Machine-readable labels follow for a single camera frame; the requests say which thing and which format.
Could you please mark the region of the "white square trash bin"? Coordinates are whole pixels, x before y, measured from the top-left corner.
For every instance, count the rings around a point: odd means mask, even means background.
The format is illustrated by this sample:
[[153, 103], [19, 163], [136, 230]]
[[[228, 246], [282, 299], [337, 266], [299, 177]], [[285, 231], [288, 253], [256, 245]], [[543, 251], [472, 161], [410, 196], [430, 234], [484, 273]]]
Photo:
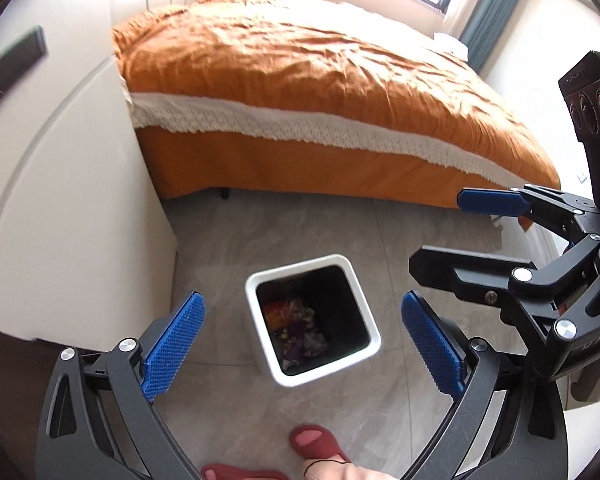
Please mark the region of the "white square trash bin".
[[260, 367], [281, 387], [315, 382], [381, 347], [362, 286], [342, 255], [257, 272], [245, 293]]

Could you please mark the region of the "red slipper left foot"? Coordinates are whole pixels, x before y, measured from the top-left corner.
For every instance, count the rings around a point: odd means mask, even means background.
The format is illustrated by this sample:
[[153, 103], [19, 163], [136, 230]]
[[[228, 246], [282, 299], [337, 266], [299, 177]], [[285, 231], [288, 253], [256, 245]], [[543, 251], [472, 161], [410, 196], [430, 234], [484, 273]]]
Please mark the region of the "red slipper left foot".
[[206, 480], [288, 480], [286, 474], [275, 470], [245, 470], [223, 464], [209, 464], [201, 468]]

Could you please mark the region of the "red slipper foot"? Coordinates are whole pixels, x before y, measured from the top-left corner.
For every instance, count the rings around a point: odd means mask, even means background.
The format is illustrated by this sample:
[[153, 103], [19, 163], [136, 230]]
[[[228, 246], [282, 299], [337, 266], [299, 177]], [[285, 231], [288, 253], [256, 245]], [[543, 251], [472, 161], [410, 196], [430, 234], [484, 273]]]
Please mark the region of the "red slipper foot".
[[294, 428], [288, 437], [291, 448], [304, 460], [336, 460], [350, 463], [336, 437], [325, 427], [303, 425]]
[[206, 480], [288, 480], [286, 474], [275, 470], [245, 470], [223, 464], [209, 464], [201, 468]]

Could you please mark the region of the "white nightstand with drawers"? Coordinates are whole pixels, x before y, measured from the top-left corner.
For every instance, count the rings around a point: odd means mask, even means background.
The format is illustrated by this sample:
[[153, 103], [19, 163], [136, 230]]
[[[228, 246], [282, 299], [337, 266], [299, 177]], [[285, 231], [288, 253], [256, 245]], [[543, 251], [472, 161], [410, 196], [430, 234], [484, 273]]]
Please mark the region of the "white nightstand with drawers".
[[48, 52], [0, 104], [0, 332], [108, 350], [170, 308], [176, 239], [140, 154], [108, 0], [14, 0], [0, 54]]

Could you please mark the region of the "red slipper right foot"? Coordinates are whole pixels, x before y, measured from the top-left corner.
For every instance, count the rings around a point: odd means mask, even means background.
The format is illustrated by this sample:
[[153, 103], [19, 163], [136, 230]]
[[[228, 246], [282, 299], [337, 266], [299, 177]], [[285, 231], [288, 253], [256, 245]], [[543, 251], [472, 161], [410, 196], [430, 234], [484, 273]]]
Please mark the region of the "red slipper right foot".
[[303, 425], [294, 428], [288, 437], [291, 448], [304, 460], [336, 460], [350, 463], [336, 437], [325, 427]]

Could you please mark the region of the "teal curtain right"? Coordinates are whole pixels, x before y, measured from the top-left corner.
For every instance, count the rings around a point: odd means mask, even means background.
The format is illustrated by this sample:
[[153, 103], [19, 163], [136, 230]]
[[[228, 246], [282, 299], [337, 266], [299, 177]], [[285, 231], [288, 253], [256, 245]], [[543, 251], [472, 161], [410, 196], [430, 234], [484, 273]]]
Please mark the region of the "teal curtain right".
[[518, 0], [478, 0], [460, 35], [468, 47], [468, 65], [479, 73], [512, 16]]

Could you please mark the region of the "bed with orange cover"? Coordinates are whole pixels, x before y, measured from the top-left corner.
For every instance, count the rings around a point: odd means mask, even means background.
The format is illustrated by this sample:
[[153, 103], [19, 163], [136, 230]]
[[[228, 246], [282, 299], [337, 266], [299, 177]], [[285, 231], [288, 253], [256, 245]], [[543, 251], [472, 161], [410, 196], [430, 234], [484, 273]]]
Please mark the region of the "bed with orange cover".
[[152, 182], [451, 208], [463, 188], [558, 188], [538, 139], [459, 56], [349, 3], [197, 0], [115, 24]]

